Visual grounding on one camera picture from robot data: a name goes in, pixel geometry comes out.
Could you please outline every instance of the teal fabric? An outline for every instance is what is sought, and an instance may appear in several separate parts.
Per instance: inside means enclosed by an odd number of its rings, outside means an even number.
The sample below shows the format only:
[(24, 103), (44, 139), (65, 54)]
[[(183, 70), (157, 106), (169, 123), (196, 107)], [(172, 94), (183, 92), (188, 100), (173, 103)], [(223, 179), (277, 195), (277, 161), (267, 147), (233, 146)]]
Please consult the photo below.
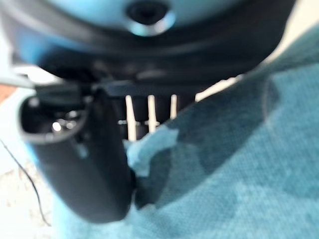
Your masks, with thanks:
[(319, 238), (319, 26), (281, 57), (128, 149), (138, 178), (121, 222), (63, 203), (57, 239)]

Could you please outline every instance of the black cable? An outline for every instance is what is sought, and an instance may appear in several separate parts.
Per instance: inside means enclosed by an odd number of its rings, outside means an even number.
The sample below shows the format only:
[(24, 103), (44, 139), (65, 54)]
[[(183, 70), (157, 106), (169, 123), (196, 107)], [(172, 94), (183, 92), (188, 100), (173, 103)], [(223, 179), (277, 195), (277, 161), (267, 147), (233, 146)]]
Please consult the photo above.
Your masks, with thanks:
[(17, 160), (17, 158), (11, 153), (11, 151), (8, 149), (8, 147), (5, 145), (5, 143), (2, 141), (2, 139), (0, 139), (1, 144), (4, 146), (5, 150), (8, 152), (8, 154), (11, 156), (11, 158), (17, 163), (17, 165), (19, 166), (19, 168), (23, 171), (23, 173), (27, 176), (28, 180), (30, 181), (30, 183), (32, 184), (32, 187), (34, 189), (34, 192), (36, 194), (36, 197), (38, 199), (38, 205), (39, 205), (39, 210), (40, 210), (40, 214), (42, 216), (42, 220), (44, 221), (44, 223), (48, 226), (51, 227), (51, 224), (48, 223), (48, 221), (46, 220), (43, 210), (42, 210), (42, 204), (41, 204), (41, 200), (40, 200), (40, 196), (38, 193), (38, 190), (34, 184), (34, 181), (32, 180), (32, 178), (30, 177), (30, 175), (28, 174), (28, 172), (23, 168), (23, 166), (19, 163), (19, 161)]

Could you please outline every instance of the blue fabric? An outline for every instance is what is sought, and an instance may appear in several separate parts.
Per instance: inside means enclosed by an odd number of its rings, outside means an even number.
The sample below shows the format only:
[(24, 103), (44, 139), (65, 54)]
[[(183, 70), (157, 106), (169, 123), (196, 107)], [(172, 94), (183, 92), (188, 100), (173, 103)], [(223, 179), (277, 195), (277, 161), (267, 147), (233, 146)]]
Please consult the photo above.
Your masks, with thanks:
[(121, 222), (63, 203), (57, 239), (319, 238), (319, 26), (274, 62), (128, 149), (138, 178)]

